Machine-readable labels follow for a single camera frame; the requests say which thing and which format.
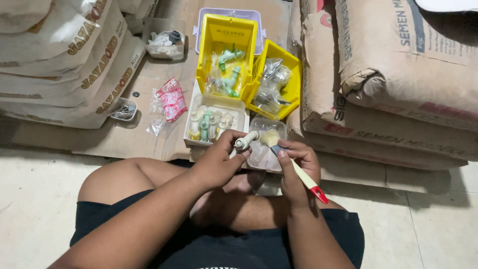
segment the white tile floor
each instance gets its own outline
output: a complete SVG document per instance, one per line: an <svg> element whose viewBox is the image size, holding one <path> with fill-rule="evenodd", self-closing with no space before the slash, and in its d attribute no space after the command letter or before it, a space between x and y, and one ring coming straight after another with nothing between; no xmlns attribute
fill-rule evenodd
<svg viewBox="0 0 478 269"><path fill-rule="evenodd" d="M102 157L0 149L0 268L46 268L68 249L76 196ZM478 168L451 171L446 196L324 181L330 198L358 212L362 268L478 268Z"/></svg>

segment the white plastic container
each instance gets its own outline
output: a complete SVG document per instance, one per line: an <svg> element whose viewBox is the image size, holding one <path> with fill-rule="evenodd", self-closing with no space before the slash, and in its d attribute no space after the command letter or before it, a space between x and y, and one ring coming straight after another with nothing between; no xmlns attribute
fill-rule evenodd
<svg viewBox="0 0 478 269"><path fill-rule="evenodd" d="M138 105L136 104L135 101L131 101L129 99L126 99L126 98L123 98L123 97L120 97L118 102L116 103L116 108L113 110L113 111L116 111L118 109L120 109L121 106L123 105L127 105L127 106L130 106L132 108L134 108L134 113L133 113L133 116L131 116L131 118L129 119L121 119L121 118L117 118L115 116L113 116L113 114L110 115L110 117L112 119L115 119L115 120L119 120L119 121L124 121L124 122L130 122L134 119L134 117L136 116L136 113L138 112Z"/></svg>
<svg viewBox="0 0 478 269"><path fill-rule="evenodd" d="M164 31L178 31L183 35L182 45L158 46L149 45L151 40L151 32L159 34ZM184 58L186 22L175 21L170 19L149 18L144 24L143 35L141 40L145 44L148 53L153 58L180 60Z"/></svg>
<svg viewBox="0 0 478 269"><path fill-rule="evenodd" d="M255 10L233 10L233 9L216 9L216 8L201 8L199 10L199 19L197 25L193 27L193 35L196 36L196 53L199 54L199 47L201 45L201 29L203 27L203 17L205 14L215 14L228 17L235 17L239 19L253 20L257 22L257 40L255 55L262 53L264 49L263 38L266 38L266 29L262 29L261 14Z"/></svg>
<svg viewBox="0 0 478 269"><path fill-rule="evenodd" d="M186 122L186 128L185 128L184 137L183 137L186 145L192 145L192 146L212 145L211 142L193 140L191 139L189 135L189 128L191 124L191 118L190 118L191 112L198 111L200 109L203 109L204 111L211 110L212 113L217 111L221 112L222 114L229 113L229 115L232 116L232 125L230 129L234 129L240 132L245 131L244 120L245 120L246 106L243 101L233 99L233 98L199 94L194 98L190 108L188 109L190 112L188 114L188 119Z"/></svg>
<svg viewBox="0 0 478 269"><path fill-rule="evenodd" d="M281 139L287 139L287 127L279 121L255 117L249 126L249 132L253 130L259 132L259 135L262 135L268 130L277 130ZM261 144L259 141L252 141L250 147L252 147L252 153L249 159L247 159L249 166L272 172L282 171L279 160L277 160L277 157L272 153L270 148Z"/></svg>

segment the red brush handle tip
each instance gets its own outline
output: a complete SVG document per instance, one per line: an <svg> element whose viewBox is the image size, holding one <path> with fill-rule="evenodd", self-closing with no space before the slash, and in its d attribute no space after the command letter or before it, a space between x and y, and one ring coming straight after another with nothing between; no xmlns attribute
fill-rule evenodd
<svg viewBox="0 0 478 269"><path fill-rule="evenodd" d="M322 203L328 204L326 195L322 192L319 186L310 188L310 191L319 199Z"/></svg>

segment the lavender plastic container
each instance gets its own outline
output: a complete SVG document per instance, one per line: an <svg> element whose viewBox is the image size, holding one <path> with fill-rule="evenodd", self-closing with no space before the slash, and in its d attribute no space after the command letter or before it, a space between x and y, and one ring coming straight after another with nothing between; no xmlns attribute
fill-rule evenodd
<svg viewBox="0 0 478 269"><path fill-rule="evenodd" d="M266 29L262 29L261 14L255 10L234 10L234 9L216 9L216 8L201 8L199 10L199 19L197 21L198 26L193 27L193 35L196 36L196 53L199 54L199 47L201 45L201 29L203 29L203 17L204 14L215 14L230 17L234 14L234 17L239 19L253 20L257 22L257 40L255 55L259 55L264 50L263 38L266 38Z"/></svg>

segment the yellow plastic bin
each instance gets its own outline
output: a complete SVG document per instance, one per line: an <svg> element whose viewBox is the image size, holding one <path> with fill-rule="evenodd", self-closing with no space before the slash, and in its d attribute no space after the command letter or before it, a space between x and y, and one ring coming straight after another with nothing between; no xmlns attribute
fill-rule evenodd
<svg viewBox="0 0 478 269"><path fill-rule="evenodd" d="M267 58L281 58L284 59L283 65L288 67L291 71L291 78L289 83L281 89L281 95L289 101L291 104L281 105L281 111L277 116L258 108L252 104L252 100L256 96L257 89L261 85L262 72L264 71L264 65ZM254 62L252 88L248 91L248 95L244 101L246 108L251 111L257 112L271 120L282 120L289 115L300 104L300 89L302 83L302 64L301 61L294 55L288 53L283 48L279 47L276 43L266 40L264 50L261 55Z"/></svg>
<svg viewBox="0 0 478 269"><path fill-rule="evenodd" d="M197 63L196 78L201 92L204 93L205 82L212 69L212 55L221 55L227 47L244 50L246 55L241 60L236 60L234 66L230 65L221 72L222 78L230 78L232 69L240 66L239 83L232 88L239 93L238 99L244 100L247 90L252 88L252 66L254 63L254 50L256 47L257 22L252 20L231 18L220 15L205 14L201 32L201 46Z"/></svg>

